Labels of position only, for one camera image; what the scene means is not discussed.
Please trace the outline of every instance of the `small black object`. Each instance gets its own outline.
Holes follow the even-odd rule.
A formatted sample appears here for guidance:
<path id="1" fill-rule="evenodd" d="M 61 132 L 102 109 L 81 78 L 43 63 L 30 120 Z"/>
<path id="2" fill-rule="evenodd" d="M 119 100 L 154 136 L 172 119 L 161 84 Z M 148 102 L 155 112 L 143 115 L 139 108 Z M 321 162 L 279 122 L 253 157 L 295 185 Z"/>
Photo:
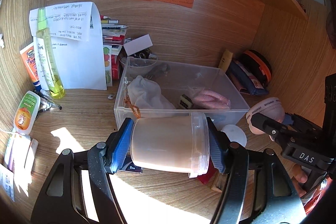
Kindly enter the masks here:
<path id="1" fill-rule="evenodd" d="M 140 58 L 140 59 L 149 59 L 149 55 L 152 53 L 152 51 L 149 48 L 146 48 L 144 50 L 141 50 L 140 52 L 136 52 L 130 56 L 134 58 Z"/>
<path id="2" fill-rule="evenodd" d="M 152 68 L 151 71 L 147 73 L 143 78 L 154 81 L 155 78 L 167 75 L 169 71 L 170 66 L 168 65 L 168 63 L 161 63 Z"/>
<path id="3" fill-rule="evenodd" d="M 180 101 L 178 105 L 184 109 L 192 109 L 193 108 L 193 101 L 185 94 L 180 96 Z"/>

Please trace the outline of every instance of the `label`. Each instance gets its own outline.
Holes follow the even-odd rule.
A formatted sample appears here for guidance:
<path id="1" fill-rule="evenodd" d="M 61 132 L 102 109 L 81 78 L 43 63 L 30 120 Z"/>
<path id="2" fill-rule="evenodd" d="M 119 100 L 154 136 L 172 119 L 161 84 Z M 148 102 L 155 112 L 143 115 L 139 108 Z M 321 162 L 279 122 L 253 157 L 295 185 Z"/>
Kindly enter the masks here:
<path id="1" fill-rule="evenodd" d="M 0 164 L 0 185 L 5 189 L 8 196 L 14 200 L 14 188 L 13 188 L 14 174 L 2 164 Z"/>
<path id="2" fill-rule="evenodd" d="M 29 93 L 23 97 L 14 118 L 15 125 L 21 130 L 26 130 L 29 127 L 36 103 L 36 98 Z"/>
<path id="3" fill-rule="evenodd" d="M 38 79 L 39 76 L 37 75 L 37 69 L 36 69 L 36 63 L 35 63 L 35 54 L 34 54 L 34 47 L 31 47 L 28 51 L 27 51 L 27 64 L 33 68 L 32 72 L 35 76 L 35 79 Z"/>
<path id="4" fill-rule="evenodd" d="M 37 48 L 39 51 L 39 59 L 41 62 L 42 70 L 44 73 L 44 78 L 50 88 L 54 87 L 54 82 L 51 74 L 51 63 L 47 56 L 46 46 L 42 38 L 37 38 Z"/>
<path id="5" fill-rule="evenodd" d="M 295 149 L 293 157 L 310 165 L 315 165 L 316 162 L 314 155 L 309 155 L 307 151 L 302 151 L 299 149 Z"/>
<path id="6" fill-rule="evenodd" d="M 244 66 L 242 63 L 240 63 L 239 61 L 235 61 L 237 63 L 237 65 L 246 73 L 246 75 L 251 79 L 253 85 L 257 88 L 257 89 L 264 89 L 264 87 L 262 86 L 262 84 L 259 82 L 259 80 L 252 74 L 250 73 Z"/>

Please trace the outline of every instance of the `red packet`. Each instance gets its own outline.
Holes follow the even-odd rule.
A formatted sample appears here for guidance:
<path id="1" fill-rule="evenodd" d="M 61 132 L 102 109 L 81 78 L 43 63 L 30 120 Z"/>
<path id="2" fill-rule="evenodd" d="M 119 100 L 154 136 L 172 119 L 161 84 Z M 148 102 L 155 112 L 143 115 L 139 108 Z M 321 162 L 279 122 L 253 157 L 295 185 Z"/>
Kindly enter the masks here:
<path id="1" fill-rule="evenodd" d="M 197 178 L 199 179 L 200 182 L 202 182 L 202 184 L 207 184 L 210 178 L 212 178 L 212 176 L 216 173 L 216 170 L 217 169 L 213 166 L 212 160 L 209 159 L 208 171 L 206 172 L 206 174 L 197 176 Z"/>
<path id="2" fill-rule="evenodd" d="M 120 75 L 119 55 L 111 55 L 112 80 L 118 80 Z"/>

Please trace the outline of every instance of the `finger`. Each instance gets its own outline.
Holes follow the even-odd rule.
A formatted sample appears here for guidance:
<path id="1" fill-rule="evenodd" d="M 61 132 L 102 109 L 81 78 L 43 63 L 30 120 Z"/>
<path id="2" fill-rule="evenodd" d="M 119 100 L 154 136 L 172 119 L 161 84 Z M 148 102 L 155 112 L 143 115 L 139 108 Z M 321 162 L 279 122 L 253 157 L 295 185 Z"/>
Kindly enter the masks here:
<path id="1" fill-rule="evenodd" d="M 308 179 L 306 173 L 302 170 L 301 165 L 296 164 L 292 168 L 293 175 L 298 182 L 305 183 Z"/>
<path id="2" fill-rule="evenodd" d="M 306 191 L 301 188 L 299 182 L 295 178 L 292 178 L 292 182 L 295 190 L 297 191 L 297 194 L 299 195 L 299 197 L 302 197 L 306 193 Z"/>

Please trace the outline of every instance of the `orange tube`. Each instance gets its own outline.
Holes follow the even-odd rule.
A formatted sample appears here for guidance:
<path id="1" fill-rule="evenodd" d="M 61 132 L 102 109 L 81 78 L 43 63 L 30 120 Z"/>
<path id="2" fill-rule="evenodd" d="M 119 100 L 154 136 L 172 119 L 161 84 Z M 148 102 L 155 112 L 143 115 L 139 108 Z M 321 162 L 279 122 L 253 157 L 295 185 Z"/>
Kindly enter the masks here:
<path id="1" fill-rule="evenodd" d="M 20 55 L 25 64 L 26 70 L 33 82 L 35 88 L 39 91 L 41 90 L 41 85 L 39 81 L 39 76 L 37 74 L 36 62 L 35 62 L 35 54 L 34 54 L 34 44 L 31 43 L 24 49 L 20 51 Z"/>

